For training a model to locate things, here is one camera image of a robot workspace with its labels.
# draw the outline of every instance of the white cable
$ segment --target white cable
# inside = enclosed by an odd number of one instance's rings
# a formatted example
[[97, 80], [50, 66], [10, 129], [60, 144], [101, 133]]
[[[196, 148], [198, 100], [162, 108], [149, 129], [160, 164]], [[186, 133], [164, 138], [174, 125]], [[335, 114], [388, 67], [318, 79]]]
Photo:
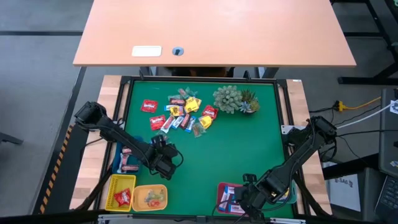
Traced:
[[368, 119], [368, 118], [370, 118], [370, 117], [372, 117], [372, 116], [374, 116], [374, 115], [376, 115], [376, 114], [378, 114], [378, 113], [384, 111], [385, 109], [389, 108], [391, 105], [393, 105], [393, 104], [395, 104], [395, 103], [398, 103], [398, 100], [393, 101], [392, 103], [390, 103], [390, 104], [389, 104], [388, 106], [386, 106], [385, 108], [383, 108], [383, 109], [381, 109], [381, 110], [379, 110], [379, 111], [376, 111], [376, 112], [374, 112], [373, 114], [370, 114], [369, 116], [366, 116], [366, 117], [364, 117], [364, 118], [362, 118], [362, 119], [359, 119], [359, 120], [357, 120], [357, 121], [353, 121], [353, 122], [351, 122], [351, 123], [348, 123], [348, 124], [344, 124], [344, 125], [342, 125], [342, 126], [339, 126], [339, 127], [337, 127], [337, 129], [340, 129], [340, 128], [343, 128], [343, 127], [347, 127], [347, 126], [350, 126], [350, 125], [352, 125], [352, 124], [356, 124], [356, 123], [358, 123], [358, 122], [364, 121], [364, 120], [366, 120], [366, 119]]

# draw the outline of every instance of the gray floor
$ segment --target gray floor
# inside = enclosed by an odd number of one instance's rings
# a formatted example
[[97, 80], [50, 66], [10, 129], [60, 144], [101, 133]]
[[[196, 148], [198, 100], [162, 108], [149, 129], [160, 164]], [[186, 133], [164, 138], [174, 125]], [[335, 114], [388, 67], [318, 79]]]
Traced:
[[[397, 24], [383, 1], [372, 1], [382, 22], [398, 41]], [[2, 0], [0, 30], [82, 30], [92, 0]], [[365, 6], [335, 4], [344, 31], [374, 31], [375, 25]], [[78, 68], [72, 66], [79, 37], [0, 37], [0, 131], [24, 139], [21, 146], [1, 144], [0, 216], [30, 212], [39, 186], [38, 178], [46, 169], [55, 132], [60, 124]], [[345, 86], [338, 76], [370, 77], [392, 62], [381, 39], [348, 39], [356, 68], [281, 68], [276, 78], [303, 80], [311, 110], [329, 107], [335, 100], [348, 106], [360, 105], [380, 95], [384, 86]], [[103, 75], [137, 75], [137, 68], [89, 68], [79, 95], [79, 108], [98, 96]], [[335, 122], [363, 110], [335, 113]], [[330, 119], [330, 112], [321, 115]], [[343, 130], [378, 129], [379, 118]], [[359, 156], [377, 152], [378, 135], [347, 137]], [[338, 141], [337, 161], [355, 159], [343, 142]]]

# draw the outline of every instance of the yellow basket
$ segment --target yellow basket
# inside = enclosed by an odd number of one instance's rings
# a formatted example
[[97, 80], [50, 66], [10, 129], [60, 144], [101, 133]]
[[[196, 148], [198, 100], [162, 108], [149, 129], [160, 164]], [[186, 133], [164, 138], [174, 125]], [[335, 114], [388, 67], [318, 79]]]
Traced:
[[[106, 197], [105, 210], [112, 212], [130, 212], [132, 203], [132, 192], [136, 186], [135, 175], [113, 174], [109, 183], [108, 196]], [[131, 199], [129, 205], [119, 207], [114, 195], [126, 188], [130, 189]]]

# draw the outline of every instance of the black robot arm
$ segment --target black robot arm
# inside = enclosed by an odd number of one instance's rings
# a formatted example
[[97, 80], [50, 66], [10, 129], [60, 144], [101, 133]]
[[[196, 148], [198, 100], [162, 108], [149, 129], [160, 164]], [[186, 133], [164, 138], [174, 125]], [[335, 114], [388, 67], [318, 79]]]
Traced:
[[105, 108], [95, 102], [85, 103], [75, 114], [75, 118], [83, 129], [99, 129], [102, 138], [110, 142], [120, 142], [131, 149], [131, 154], [150, 170], [156, 170], [167, 180], [172, 178], [176, 168], [172, 158], [177, 156], [178, 151], [174, 144], [166, 144], [163, 136], [153, 137], [152, 144], [139, 141], [114, 124], [107, 117]]
[[251, 222], [264, 222], [261, 211], [264, 204], [275, 204], [288, 191], [292, 176], [311, 155], [325, 144], [331, 144], [336, 137], [336, 128], [321, 116], [308, 120], [305, 129], [293, 128], [287, 135], [288, 143], [296, 150], [280, 166], [268, 170], [257, 180], [254, 174], [244, 174], [242, 187], [236, 187], [236, 201], [249, 215]]

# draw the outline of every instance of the black stand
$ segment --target black stand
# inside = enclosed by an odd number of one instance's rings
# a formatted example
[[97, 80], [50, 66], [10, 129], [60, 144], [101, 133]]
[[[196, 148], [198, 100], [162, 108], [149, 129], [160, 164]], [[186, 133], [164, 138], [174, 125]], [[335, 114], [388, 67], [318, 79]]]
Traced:
[[360, 173], [367, 167], [379, 170], [379, 153], [365, 156], [360, 159], [355, 159], [353, 161], [336, 164], [331, 167], [326, 167], [323, 168], [322, 171], [325, 180], [330, 180], [346, 175]]
[[24, 141], [18, 138], [12, 137], [8, 134], [0, 133], [0, 143], [2, 142], [11, 142], [14, 144], [22, 144]]
[[[391, 52], [392, 57], [394, 58], [394, 63], [385, 68], [383, 71], [378, 73], [377, 75], [364, 78], [364, 77], [339, 77], [339, 84], [354, 84], [354, 85], [398, 85], [398, 78], [388, 78], [393, 75], [395, 72], [398, 72], [398, 53], [396, 52], [394, 46], [392, 46], [392, 42], [390, 37], [388, 36], [386, 30], [381, 24], [379, 16], [376, 14], [375, 10], [372, 7], [370, 0], [336, 0], [335, 2], [345, 2], [345, 3], [365, 3], [369, 9], [373, 17], [373, 21], [377, 26], [379, 32], [345, 32], [345, 37], [382, 37], [387, 44], [387, 49]], [[386, 1], [388, 8], [391, 13], [394, 15], [395, 19], [398, 20], [398, 16], [395, 15], [395, 10], [392, 4], [393, 1]]]

